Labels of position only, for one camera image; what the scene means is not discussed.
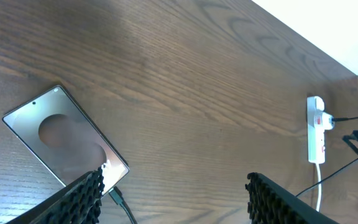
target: power strip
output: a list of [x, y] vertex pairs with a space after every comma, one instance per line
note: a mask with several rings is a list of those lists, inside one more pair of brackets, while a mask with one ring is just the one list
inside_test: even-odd
[[334, 128], [333, 117], [324, 112], [323, 99], [311, 96], [307, 99], [308, 157], [309, 162], [322, 164], [326, 161], [324, 131]]

